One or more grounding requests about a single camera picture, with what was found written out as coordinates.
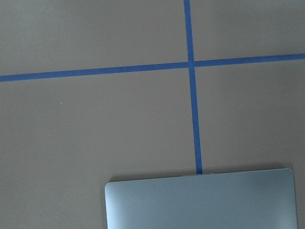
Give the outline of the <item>grey closed laptop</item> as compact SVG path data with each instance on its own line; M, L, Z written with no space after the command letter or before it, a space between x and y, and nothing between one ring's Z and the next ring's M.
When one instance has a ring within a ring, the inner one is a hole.
M110 229L295 229L293 171L205 174L110 182Z

